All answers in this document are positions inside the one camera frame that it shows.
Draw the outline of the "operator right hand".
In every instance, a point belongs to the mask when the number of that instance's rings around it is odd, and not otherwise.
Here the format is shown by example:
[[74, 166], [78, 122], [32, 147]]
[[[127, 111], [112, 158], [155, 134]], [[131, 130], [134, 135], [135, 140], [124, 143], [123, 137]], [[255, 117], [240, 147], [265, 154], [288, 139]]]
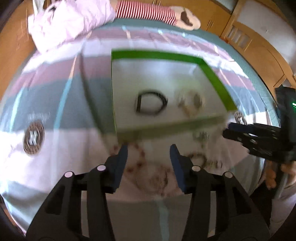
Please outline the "operator right hand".
[[[267, 186], [268, 190], [271, 190], [276, 187], [276, 171], [273, 168], [273, 165], [276, 164], [275, 162], [266, 160], [266, 166], [265, 166], [265, 184]], [[288, 164], [282, 164], [280, 167], [280, 170], [284, 173], [289, 172], [289, 165]]]

